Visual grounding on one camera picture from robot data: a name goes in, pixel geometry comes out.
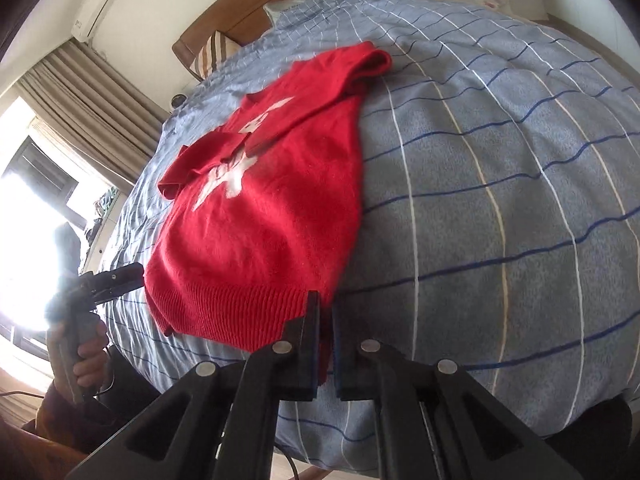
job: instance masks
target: white graphic on sweater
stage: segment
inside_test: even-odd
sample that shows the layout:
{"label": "white graphic on sweater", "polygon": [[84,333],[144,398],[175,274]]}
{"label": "white graphic on sweater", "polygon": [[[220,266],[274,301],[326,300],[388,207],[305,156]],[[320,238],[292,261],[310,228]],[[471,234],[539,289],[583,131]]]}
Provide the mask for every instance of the white graphic on sweater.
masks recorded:
{"label": "white graphic on sweater", "polygon": [[[267,118],[269,112],[275,110],[276,108],[282,108],[285,104],[291,101],[293,97],[287,97],[286,99],[282,99],[277,103],[274,103],[269,108],[267,108],[263,113],[258,115],[255,119],[249,121],[245,124],[242,129],[239,131],[241,134],[250,134],[257,130],[262,122]],[[210,193],[216,189],[220,184],[226,182],[226,193],[225,196],[227,198],[233,198],[238,196],[242,191],[242,176],[244,172],[248,170],[252,165],[254,165],[258,160],[256,156],[246,156],[244,150],[236,153],[236,156],[230,162],[223,162],[222,164],[216,166],[215,168],[211,168],[209,174],[207,175],[207,183],[202,188],[198,199],[196,200],[195,205],[193,206],[192,211],[196,211],[202,203],[205,201],[206,197],[210,195]]]}

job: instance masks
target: metal screw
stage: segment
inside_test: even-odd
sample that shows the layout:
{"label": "metal screw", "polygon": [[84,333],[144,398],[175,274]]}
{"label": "metal screw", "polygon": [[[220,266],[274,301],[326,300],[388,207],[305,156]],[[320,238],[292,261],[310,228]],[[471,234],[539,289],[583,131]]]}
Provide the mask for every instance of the metal screw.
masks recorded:
{"label": "metal screw", "polygon": [[288,354],[293,346],[289,341],[276,341],[271,348],[276,354]]}
{"label": "metal screw", "polygon": [[375,339],[365,339],[360,343],[360,348],[365,352],[373,353],[380,350],[380,343]]}
{"label": "metal screw", "polygon": [[451,359],[442,359],[438,361],[438,370],[443,374],[453,375],[458,371],[458,365]]}
{"label": "metal screw", "polygon": [[198,366],[196,366],[196,373],[200,377],[209,377],[213,375],[216,371],[216,364],[211,361],[201,362]]}

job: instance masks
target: checkered bedspread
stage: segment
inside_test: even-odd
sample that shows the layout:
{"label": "checkered bedspread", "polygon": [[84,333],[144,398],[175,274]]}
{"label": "checkered bedspread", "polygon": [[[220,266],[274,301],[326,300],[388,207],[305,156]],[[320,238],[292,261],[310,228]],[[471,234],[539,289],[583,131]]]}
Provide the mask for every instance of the checkered bedspread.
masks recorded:
{"label": "checkered bedspread", "polygon": [[[539,434],[640,384],[640,93],[557,31],[429,0],[307,0],[202,83],[164,126],[105,261],[148,261],[183,144],[297,59],[372,41],[393,56],[362,108],[364,216],[337,301],[409,357],[452,358]],[[241,351],[165,338],[137,291],[105,311],[159,390]],[[278,441],[377,471],[371,405],[283,402]]]}

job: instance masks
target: striped pillow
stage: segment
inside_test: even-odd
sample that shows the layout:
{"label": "striped pillow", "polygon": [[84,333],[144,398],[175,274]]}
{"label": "striped pillow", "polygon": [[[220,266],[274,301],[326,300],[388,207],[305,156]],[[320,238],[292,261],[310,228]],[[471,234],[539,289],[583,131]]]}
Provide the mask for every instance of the striped pillow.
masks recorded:
{"label": "striped pillow", "polygon": [[240,45],[217,30],[193,60],[191,72],[197,79],[204,81],[227,57],[233,56],[238,50]]}

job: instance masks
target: black pants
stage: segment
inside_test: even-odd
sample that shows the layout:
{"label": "black pants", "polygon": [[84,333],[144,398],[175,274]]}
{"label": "black pants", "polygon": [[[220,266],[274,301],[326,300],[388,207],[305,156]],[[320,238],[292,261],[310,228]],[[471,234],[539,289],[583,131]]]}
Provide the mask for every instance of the black pants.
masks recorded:
{"label": "black pants", "polygon": [[[113,388],[99,397],[100,402],[124,420],[131,420],[160,393],[112,346]],[[584,480],[640,479],[640,440],[629,448],[631,410],[620,397],[601,402],[584,412],[571,426],[546,439],[558,455],[583,476]]]}

